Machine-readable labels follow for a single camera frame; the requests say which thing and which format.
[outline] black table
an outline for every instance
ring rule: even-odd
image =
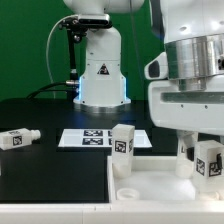
[[[118,123],[144,129],[153,147],[135,155],[175,155],[174,130],[156,128],[148,102],[133,101],[117,114],[75,111],[66,100],[9,99],[0,103],[0,131],[39,129],[32,145],[0,151],[0,203],[106,203],[110,149],[58,148],[63,129],[112,129]]]

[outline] cable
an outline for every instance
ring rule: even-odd
[[[44,87],[38,89],[37,91],[30,93],[26,98],[28,98],[28,99],[34,98],[40,92],[48,91],[47,89],[55,87],[55,86],[66,86],[66,82],[56,82],[56,83],[49,84],[47,86],[44,86]]]
[[[50,78],[50,82],[51,84],[54,83],[54,79],[53,79],[53,76],[52,76],[52,73],[51,73],[51,68],[50,68],[50,63],[49,63],[49,49],[50,49],[50,43],[51,43],[51,38],[52,38],[52,35],[55,31],[55,29],[57,28],[57,26],[65,19],[68,19],[68,18],[71,18],[72,16],[74,15],[70,15],[70,16],[66,16],[62,19],[60,19],[54,26],[53,28],[51,29],[51,32],[48,36],[48,39],[47,39],[47,46],[46,46],[46,64],[47,64],[47,71],[48,71],[48,76]]]
[[[39,93],[44,92],[69,92],[73,90],[65,90],[65,89],[45,89],[45,90],[37,90],[27,96],[27,99],[34,99]]]
[[[142,87],[144,88],[144,77],[142,76],[142,71],[141,71],[142,63],[141,63],[140,54],[139,54],[139,46],[138,46],[138,40],[136,35],[136,26],[135,26],[135,20],[133,15],[132,0],[130,0],[130,15],[131,15],[132,34],[133,34],[134,45],[135,45],[135,54],[136,54],[137,63],[138,63],[138,74],[140,77]]]

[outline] green wall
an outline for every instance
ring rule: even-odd
[[[135,52],[130,15],[111,15],[114,27],[122,35],[121,70],[127,77],[127,94],[131,99],[146,99],[148,81],[142,87],[139,72],[143,75],[144,66],[163,51],[163,44],[150,31],[148,4],[146,0],[134,13],[139,57]],[[62,0],[0,1],[0,100],[26,97],[50,83],[45,59],[47,38],[54,24],[70,14]],[[76,54],[77,66],[82,73],[85,69],[84,43],[78,45]],[[54,81],[68,79],[65,30],[54,33],[49,55]],[[52,97],[52,94],[40,97]]]

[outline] paper sheet with markers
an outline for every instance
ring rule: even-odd
[[[112,147],[112,130],[64,129],[59,147]],[[151,142],[145,130],[135,130],[135,148],[150,148]]]

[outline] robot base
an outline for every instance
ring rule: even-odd
[[[107,106],[107,107],[86,105],[78,99],[74,99],[73,102],[74,102],[74,108],[76,110],[82,110],[82,111],[85,111],[85,112],[88,112],[88,113],[95,113],[95,114],[119,113],[119,112],[123,112],[123,111],[128,111],[130,109],[130,106],[131,106],[131,100],[128,99],[128,98],[120,105]]]

